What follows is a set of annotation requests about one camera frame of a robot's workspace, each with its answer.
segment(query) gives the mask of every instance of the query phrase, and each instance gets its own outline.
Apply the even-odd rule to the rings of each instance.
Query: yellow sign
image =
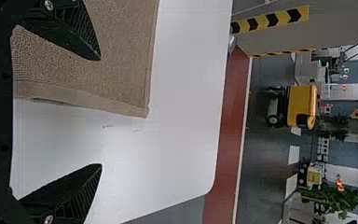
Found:
[[[310,6],[290,8],[231,23],[233,34],[243,34],[270,27],[284,26],[310,19]]]
[[[358,119],[358,109],[355,109],[355,110],[351,113],[351,119]]]

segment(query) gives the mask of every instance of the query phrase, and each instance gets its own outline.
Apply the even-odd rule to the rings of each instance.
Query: brown carpet mat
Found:
[[[158,0],[86,6],[102,60],[85,60],[18,26],[11,38],[15,97],[145,118]]]

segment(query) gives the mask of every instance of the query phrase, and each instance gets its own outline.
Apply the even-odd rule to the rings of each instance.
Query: floor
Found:
[[[289,149],[300,137],[289,128],[268,127],[265,89],[291,84],[294,64],[290,57],[254,59],[237,223],[272,224],[282,218],[286,180],[296,172],[294,165],[288,165]]]

